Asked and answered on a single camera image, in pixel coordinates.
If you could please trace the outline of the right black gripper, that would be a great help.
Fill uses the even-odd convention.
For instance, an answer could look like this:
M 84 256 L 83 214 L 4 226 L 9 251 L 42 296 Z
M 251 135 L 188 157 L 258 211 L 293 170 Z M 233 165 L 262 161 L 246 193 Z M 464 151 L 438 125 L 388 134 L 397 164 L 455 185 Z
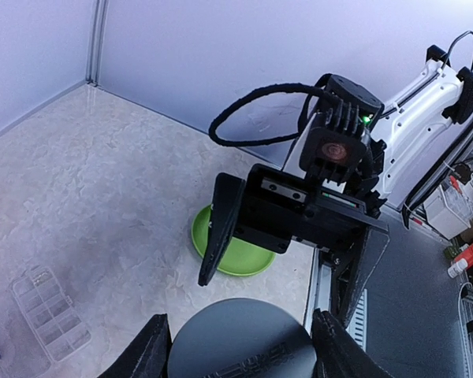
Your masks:
M 333 279 L 346 288 L 331 313 L 344 327 L 390 240 L 389 226 L 367 215 L 364 202 L 262 164 L 252 166 L 246 185 L 217 175 L 199 286 L 212 280 L 233 235 L 277 254 L 293 239 L 343 253 Z

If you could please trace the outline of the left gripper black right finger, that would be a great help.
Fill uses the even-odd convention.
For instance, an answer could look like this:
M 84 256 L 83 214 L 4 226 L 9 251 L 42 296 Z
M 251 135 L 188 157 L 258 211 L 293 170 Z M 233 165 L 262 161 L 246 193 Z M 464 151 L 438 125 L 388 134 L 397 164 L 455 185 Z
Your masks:
M 311 338 L 317 357 L 314 377 L 391 377 L 363 351 L 328 311 L 316 309 L 313 312 Z

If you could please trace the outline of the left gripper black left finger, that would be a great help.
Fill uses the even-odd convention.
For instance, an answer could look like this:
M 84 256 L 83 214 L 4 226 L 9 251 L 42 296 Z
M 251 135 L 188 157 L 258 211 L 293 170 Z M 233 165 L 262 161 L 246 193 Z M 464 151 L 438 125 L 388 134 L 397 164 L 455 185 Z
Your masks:
M 167 377 L 171 346 L 168 316 L 155 314 L 117 360 L 102 373 L 102 378 Z

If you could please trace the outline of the clear plastic pill organizer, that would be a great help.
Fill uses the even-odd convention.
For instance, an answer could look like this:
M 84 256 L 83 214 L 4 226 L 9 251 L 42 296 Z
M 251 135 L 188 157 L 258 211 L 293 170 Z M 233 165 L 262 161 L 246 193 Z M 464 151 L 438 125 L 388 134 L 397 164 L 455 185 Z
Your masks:
M 37 267 L 0 291 L 0 370 L 41 374 L 91 342 L 53 272 Z

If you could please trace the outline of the orange pill bottle grey cap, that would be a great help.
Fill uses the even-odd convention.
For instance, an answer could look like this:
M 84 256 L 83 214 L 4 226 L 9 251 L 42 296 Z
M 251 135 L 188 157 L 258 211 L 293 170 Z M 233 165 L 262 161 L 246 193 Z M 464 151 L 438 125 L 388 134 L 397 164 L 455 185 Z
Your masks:
M 168 377 L 312 377 L 311 337 L 283 309 L 252 298 L 213 303 L 174 338 Z

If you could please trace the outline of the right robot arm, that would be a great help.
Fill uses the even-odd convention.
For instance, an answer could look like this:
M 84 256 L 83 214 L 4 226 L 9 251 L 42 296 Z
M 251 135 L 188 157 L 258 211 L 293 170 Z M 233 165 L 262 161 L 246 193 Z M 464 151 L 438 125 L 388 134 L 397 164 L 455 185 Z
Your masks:
M 389 243 L 380 220 L 387 199 L 404 194 L 403 214 L 424 192 L 419 161 L 454 124 L 473 122 L 473 69 L 454 69 L 450 52 L 430 46 L 419 76 L 387 102 L 332 73 L 313 85 L 260 87 L 224 109 L 210 139 L 237 110 L 260 98 L 305 97 L 282 169 L 254 165 L 241 179 L 219 173 L 214 182 L 207 245 L 198 283 L 207 286 L 233 239 L 275 254 L 292 241 L 326 249 L 331 267 L 330 312 L 348 324 Z

